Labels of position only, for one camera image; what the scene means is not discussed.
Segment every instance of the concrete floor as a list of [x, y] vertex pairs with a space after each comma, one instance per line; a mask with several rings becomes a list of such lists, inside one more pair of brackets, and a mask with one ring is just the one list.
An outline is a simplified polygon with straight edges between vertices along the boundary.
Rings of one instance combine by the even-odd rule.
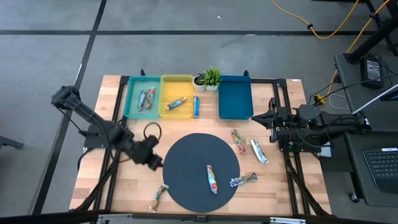
[[[0, 30], [91, 30], [100, 0], [0, 1]], [[276, 0], [286, 10], [314, 23], [316, 30], [334, 30], [350, 3], [299, 3]], [[375, 0], [375, 7], [381, 0]], [[360, 4], [343, 30], [360, 30], [368, 20]], [[374, 30], [372, 24], [368, 30]], [[108, 0], [99, 30], [307, 30], [306, 25], [267, 0]], [[88, 35], [0, 35], [0, 135], [25, 142], [25, 149], [0, 151], [0, 216], [25, 215], [39, 183], [61, 114], [50, 97], [61, 85], [75, 81]], [[354, 37], [319, 40], [313, 36], [247, 35], [101, 35], [96, 36], [81, 84], [81, 97], [94, 107], [103, 75], [191, 73], [210, 65], [224, 74], [300, 78], [306, 97], [327, 85], [335, 70], [333, 56]], [[373, 53], [390, 55], [384, 41]], [[335, 106], [345, 107], [343, 98]], [[326, 105], [325, 111], [346, 113]], [[87, 124], [72, 117], [82, 128]], [[44, 213], [68, 210], [83, 138], [70, 126], [50, 186]], [[396, 223], [396, 208], [353, 204], [348, 174], [324, 172], [331, 209], [343, 218]], [[167, 223], [147, 221], [139, 223]]]

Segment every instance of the candy bar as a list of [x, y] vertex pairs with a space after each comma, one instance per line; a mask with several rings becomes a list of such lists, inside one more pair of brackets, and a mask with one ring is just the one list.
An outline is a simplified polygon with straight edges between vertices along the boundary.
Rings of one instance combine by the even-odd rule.
[[260, 160], [262, 164], [267, 164], [268, 159], [266, 155], [264, 155], [263, 151], [261, 150], [260, 144], [258, 139], [252, 139], [250, 140], [251, 146], [253, 146], [254, 153], [256, 153], [257, 158]]
[[193, 117], [199, 118], [199, 97], [193, 97]]
[[153, 201], [151, 201], [149, 207], [148, 207], [148, 211], [150, 212], [156, 212], [157, 210], [157, 206], [159, 205], [159, 199], [160, 199], [160, 195], [165, 192], [167, 189], [169, 188], [169, 186], [162, 184], [159, 188], [159, 190], [156, 191], [155, 193], [155, 197], [153, 199]]
[[149, 109], [152, 106], [152, 103], [154, 102], [154, 95], [155, 95], [155, 87], [148, 88], [147, 104], [145, 105], [147, 109]]
[[236, 129], [232, 130], [231, 135], [232, 135], [232, 138], [234, 139], [235, 144], [239, 147], [239, 152], [241, 154], [245, 154], [246, 149], [244, 148], [242, 139], [239, 136], [238, 131]]
[[173, 108], [175, 108], [176, 106], [180, 106], [181, 104], [185, 103], [187, 100], [187, 97], [181, 97], [178, 100], [175, 100], [173, 103], [169, 103], [168, 105], [166, 105], [166, 109], [171, 110]]
[[229, 182], [229, 184], [231, 187], [236, 187], [238, 185], [245, 184], [247, 182], [256, 181], [256, 180], [257, 180], [257, 174], [252, 173], [249, 175], [245, 175], [243, 177], [231, 178], [231, 181]]
[[140, 111], [142, 110], [142, 106], [144, 106], [144, 101], [145, 101], [145, 90], [142, 90], [139, 93], [138, 96], [138, 105], [137, 105], [137, 109]]
[[211, 165], [207, 165], [207, 176], [209, 179], [209, 184], [210, 184], [210, 189], [214, 194], [217, 194], [217, 182], [216, 182], [216, 176], [214, 175], [213, 168]]

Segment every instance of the yellow cable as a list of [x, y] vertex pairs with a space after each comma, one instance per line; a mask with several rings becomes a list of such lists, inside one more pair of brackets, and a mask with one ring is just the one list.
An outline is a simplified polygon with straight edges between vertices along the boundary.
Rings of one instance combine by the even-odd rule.
[[[377, 10], [375, 13], [378, 13], [390, 0], [385, 1]], [[371, 23], [373, 19], [369, 19], [368, 22], [365, 24], [365, 26], [362, 28], [361, 32], [359, 32], [358, 36], [355, 38], [354, 42], [351, 44], [351, 46], [348, 48], [348, 50], [346, 51], [346, 53], [348, 53], [355, 45], [355, 43], [358, 41], [359, 37], [362, 35], [363, 31], [367, 28], [367, 26]], [[331, 78], [330, 81], [330, 86], [329, 86], [329, 90], [328, 93], [326, 95], [329, 95], [331, 92], [331, 85], [333, 83], [333, 80], [335, 79], [337, 75], [337, 70], [335, 70], [335, 73], [333, 74], [333, 77]]]
[[[280, 9], [281, 11], [283, 11], [283, 12], [285, 12], [285, 13], [291, 15], [291, 16], [294, 16], [294, 17], [296, 17], [297, 19], [300, 19], [301, 21], [303, 21], [304, 23], [306, 23], [306, 25], [310, 25], [310, 23], [307, 22], [307, 21], [306, 21], [305, 19], [303, 19], [302, 17], [300, 17], [300, 16], [298, 16], [298, 15], [295, 15], [295, 14], [293, 14], [293, 13], [291, 13], [291, 12], [288, 12], [288, 11], [286, 11], [285, 9], [282, 9], [280, 6], [278, 6], [278, 5], [274, 2], [274, 0], [271, 0], [271, 2], [272, 2], [278, 9]], [[343, 22], [340, 24], [340, 26], [337, 28], [337, 30], [335, 30], [335, 31], [334, 31], [333, 33], [331, 33], [329, 36], [320, 37], [320, 36], [315, 32], [315, 30], [314, 30], [312, 27], [310, 27], [311, 31], [312, 31], [313, 34], [314, 34], [316, 37], [318, 37], [319, 39], [327, 39], [327, 38], [329, 38], [329, 37], [332, 37], [332, 36], [333, 36], [335, 33], [337, 33], [337, 32], [340, 30], [340, 28], [344, 25], [344, 23], [347, 21], [347, 19], [348, 19], [349, 16], [351, 15], [351, 13], [353, 13], [353, 11], [354, 11], [354, 9], [355, 9], [355, 7], [356, 7], [356, 5], [357, 5], [358, 2], [359, 2], [359, 0], [356, 0], [354, 6], [351, 8], [351, 10], [350, 10], [350, 12], [348, 13], [348, 15], [346, 16], [346, 18], [343, 20]]]

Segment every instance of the wooden tabletop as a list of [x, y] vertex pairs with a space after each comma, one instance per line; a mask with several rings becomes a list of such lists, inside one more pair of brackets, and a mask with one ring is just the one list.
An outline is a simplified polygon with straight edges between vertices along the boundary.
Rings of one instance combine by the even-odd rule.
[[[95, 111], [104, 119], [111, 120], [114, 104], [118, 92], [119, 75], [105, 75]], [[305, 104], [305, 96], [300, 80], [287, 80], [291, 107]], [[122, 117], [127, 85], [123, 91], [119, 119]], [[162, 127], [162, 139], [154, 148], [159, 156], [165, 158], [167, 151], [180, 138], [191, 133], [208, 133], [227, 142], [234, 150], [241, 170], [241, 175], [256, 172], [258, 181], [239, 186], [233, 198], [223, 207], [210, 212], [213, 215], [291, 215], [289, 188], [283, 155], [277, 143], [269, 142], [270, 131], [251, 120], [225, 120], [218, 117], [218, 94], [216, 91], [195, 93], [200, 98], [200, 119], [159, 119]], [[273, 97], [271, 84], [252, 83], [252, 100], [254, 114], [262, 114], [268, 110], [268, 102]], [[128, 120], [129, 129], [135, 134], [135, 140], [144, 138], [143, 129], [147, 120]], [[231, 130], [237, 129], [248, 152], [239, 153], [231, 137]], [[147, 130], [148, 134], [157, 136], [156, 128]], [[250, 144], [250, 140], [257, 138], [269, 163], [262, 165]], [[70, 208], [76, 208], [88, 196], [98, 182], [104, 149], [95, 149], [88, 153], [81, 161]], [[327, 212], [331, 212], [326, 193], [321, 165], [317, 158], [310, 153], [301, 153], [301, 161], [305, 183], [317, 202]], [[119, 165], [111, 210], [113, 212], [148, 212], [148, 205], [159, 186], [163, 183], [162, 168], [155, 172], [147, 166], [136, 165], [133, 161]], [[105, 190], [100, 208], [104, 208]], [[299, 212], [303, 213], [299, 188], [295, 185]], [[193, 213], [179, 206], [167, 192], [161, 196], [158, 213]]]

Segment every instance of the small white pot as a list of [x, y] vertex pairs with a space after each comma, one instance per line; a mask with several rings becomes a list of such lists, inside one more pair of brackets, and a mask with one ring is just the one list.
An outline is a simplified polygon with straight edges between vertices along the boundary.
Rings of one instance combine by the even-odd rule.
[[206, 89], [208, 91], [216, 91], [218, 89], [218, 86], [206, 86]]
[[199, 75], [197, 75], [197, 76], [195, 76], [195, 77], [193, 77], [193, 90], [195, 90], [195, 92], [197, 92], [197, 93], [202, 93], [202, 92], [204, 92], [205, 90], [206, 90], [206, 85], [197, 85], [196, 83], [195, 83], [195, 78], [196, 77], [198, 77]]

